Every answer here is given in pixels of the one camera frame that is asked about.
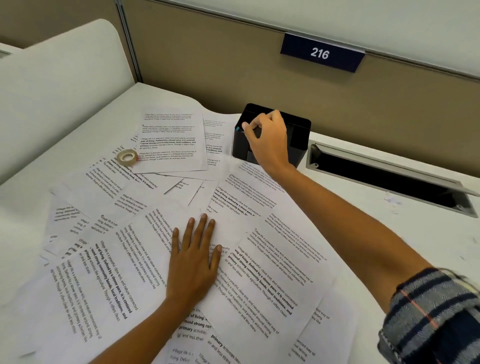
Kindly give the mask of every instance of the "tape roll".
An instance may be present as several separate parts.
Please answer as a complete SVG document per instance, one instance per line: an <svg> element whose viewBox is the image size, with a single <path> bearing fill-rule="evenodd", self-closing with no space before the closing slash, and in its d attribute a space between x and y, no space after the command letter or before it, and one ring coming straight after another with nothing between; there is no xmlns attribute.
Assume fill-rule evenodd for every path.
<svg viewBox="0 0 480 364"><path fill-rule="evenodd" d="M138 154L133 149L124 149L117 154L117 162L121 166L131 167L138 161Z"/></svg>

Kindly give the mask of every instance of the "forearm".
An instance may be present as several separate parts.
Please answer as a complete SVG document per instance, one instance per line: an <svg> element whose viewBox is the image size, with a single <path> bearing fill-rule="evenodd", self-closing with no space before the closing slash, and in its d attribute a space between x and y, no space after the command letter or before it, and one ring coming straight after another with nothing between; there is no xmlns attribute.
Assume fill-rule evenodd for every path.
<svg viewBox="0 0 480 364"><path fill-rule="evenodd" d="M429 263L385 225L293 166L275 176L384 311L396 286Z"/></svg>
<svg viewBox="0 0 480 364"><path fill-rule="evenodd" d="M107 348L91 364L150 364L190 313L184 311L174 301L165 300L153 314Z"/></svg>

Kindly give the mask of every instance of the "striped sleeve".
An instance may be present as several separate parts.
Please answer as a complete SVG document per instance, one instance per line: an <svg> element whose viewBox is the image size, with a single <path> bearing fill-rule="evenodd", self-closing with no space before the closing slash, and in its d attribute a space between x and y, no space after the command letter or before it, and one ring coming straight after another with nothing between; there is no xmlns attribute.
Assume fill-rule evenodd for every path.
<svg viewBox="0 0 480 364"><path fill-rule="evenodd" d="M480 294L465 277L427 268L397 287L379 332L392 364L480 364Z"/></svg>

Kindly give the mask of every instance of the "left hand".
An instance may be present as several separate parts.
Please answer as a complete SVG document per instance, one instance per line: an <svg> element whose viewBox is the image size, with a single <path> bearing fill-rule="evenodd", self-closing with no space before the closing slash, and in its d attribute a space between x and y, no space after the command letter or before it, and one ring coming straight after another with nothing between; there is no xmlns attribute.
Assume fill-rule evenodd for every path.
<svg viewBox="0 0 480 364"><path fill-rule="evenodd" d="M167 279L166 300L172 300L188 315L207 294L216 280L222 246L217 245L209 261L210 240L215 228L211 219L205 230L207 215L203 214L192 237L195 219L190 218L179 251L179 230L172 234L172 254Z"/></svg>

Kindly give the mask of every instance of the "white desk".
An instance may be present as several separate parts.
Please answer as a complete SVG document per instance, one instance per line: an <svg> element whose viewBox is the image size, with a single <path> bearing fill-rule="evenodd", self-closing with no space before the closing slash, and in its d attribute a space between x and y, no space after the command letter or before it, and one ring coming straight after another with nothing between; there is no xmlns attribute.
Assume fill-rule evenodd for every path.
<svg viewBox="0 0 480 364"><path fill-rule="evenodd" d="M49 188L66 174L91 164L107 146L130 136L142 106L152 104L174 107L199 105L189 97L136 84L0 186L0 303L8 301L15 290L34 274L47 218ZM456 179L467 188L480 191L480 179L467 175L317 133L311 133L310 139ZM304 158L299 167L301 172L383 222L433 265L455 269L480 282L480 269L475 266L480 263L479 219L400 196L395 196L395 199L402 205L394 213L390 203L384 200L386 192L307 170L305 162ZM480 212L480 198L471 197L471 201ZM361 311L349 362L386 363L376 349L377 333L384 317L380 307L349 269L343 271L335 285ZM7 316L5 307L0 313L0 328L3 328L3 333L0 333L3 341L0 362L8 363L12 361L7 357L12 340L8 337L7 324L11 324L14 318Z"/></svg>

